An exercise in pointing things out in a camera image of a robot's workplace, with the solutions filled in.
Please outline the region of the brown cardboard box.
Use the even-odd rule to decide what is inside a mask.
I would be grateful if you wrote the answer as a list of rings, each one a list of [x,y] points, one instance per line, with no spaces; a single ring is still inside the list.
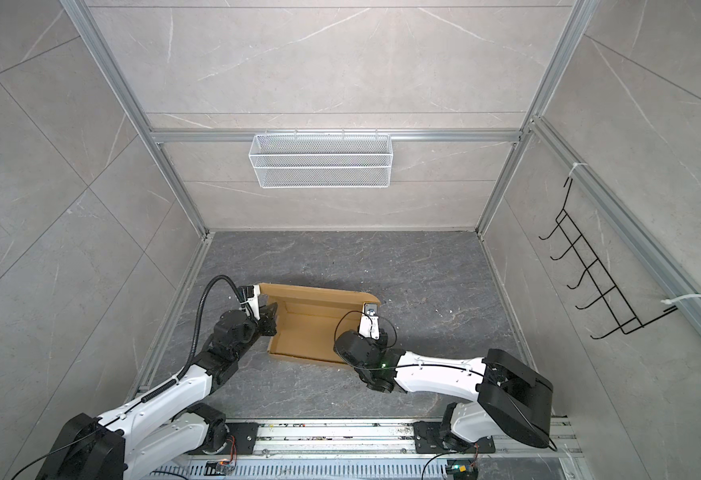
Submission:
[[[278,304],[278,333],[268,354],[284,361],[346,365],[334,353],[334,328],[344,314],[380,300],[366,292],[262,283],[266,304]]]

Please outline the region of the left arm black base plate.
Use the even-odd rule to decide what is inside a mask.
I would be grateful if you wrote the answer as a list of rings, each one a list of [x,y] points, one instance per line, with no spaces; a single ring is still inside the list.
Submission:
[[[236,450],[236,455],[254,454],[254,445],[258,438],[260,424],[256,422],[226,423],[208,433],[206,443],[190,451],[192,455],[230,455]]]

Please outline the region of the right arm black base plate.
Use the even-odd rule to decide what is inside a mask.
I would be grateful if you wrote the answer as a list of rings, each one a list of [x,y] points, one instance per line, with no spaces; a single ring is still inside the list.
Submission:
[[[418,454],[496,452],[492,437],[482,437],[476,442],[467,442],[452,434],[445,423],[416,421],[412,424],[415,452]]]

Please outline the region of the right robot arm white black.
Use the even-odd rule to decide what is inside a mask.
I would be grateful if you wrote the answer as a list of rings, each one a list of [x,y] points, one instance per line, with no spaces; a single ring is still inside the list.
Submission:
[[[501,349],[469,359],[427,357],[389,345],[374,311],[358,312],[359,326],[334,329],[334,353],[370,390],[435,393],[456,400],[435,434],[448,452],[479,451],[480,442],[504,434],[523,445],[556,452],[550,435],[552,383]]]

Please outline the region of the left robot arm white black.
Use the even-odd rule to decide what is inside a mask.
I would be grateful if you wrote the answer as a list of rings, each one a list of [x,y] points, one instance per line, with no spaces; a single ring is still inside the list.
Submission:
[[[260,295],[257,285],[238,288],[240,308],[222,314],[206,342],[194,341],[186,365],[162,384],[66,422],[38,478],[140,479],[186,452],[230,448],[226,416],[204,400],[234,376],[260,337],[276,334],[278,308],[260,305]]]

